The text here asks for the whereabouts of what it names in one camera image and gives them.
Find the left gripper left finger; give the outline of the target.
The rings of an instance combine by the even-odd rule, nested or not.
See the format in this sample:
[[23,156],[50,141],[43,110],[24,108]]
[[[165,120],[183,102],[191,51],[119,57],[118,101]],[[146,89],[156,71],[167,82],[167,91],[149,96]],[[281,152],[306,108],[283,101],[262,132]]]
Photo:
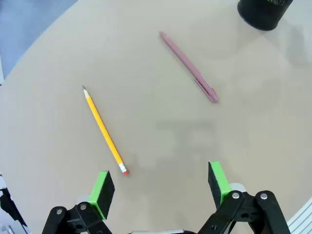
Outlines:
[[43,228],[44,234],[110,234],[105,225],[113,200],[115,186],[109,171],[99,173],[87,201],[71,209],[51,209]]

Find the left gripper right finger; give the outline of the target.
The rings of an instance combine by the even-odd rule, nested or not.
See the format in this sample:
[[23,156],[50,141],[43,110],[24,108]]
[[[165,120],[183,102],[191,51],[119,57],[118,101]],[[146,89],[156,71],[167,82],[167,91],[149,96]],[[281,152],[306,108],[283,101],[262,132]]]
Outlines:
[[271,191],[264,190],[252,196],[232,189],[218,161],[208,163],[208,183],[216,212],[200,234],[229,234],[238,222],[246,222],[255,234],[289,234],[285,217]]

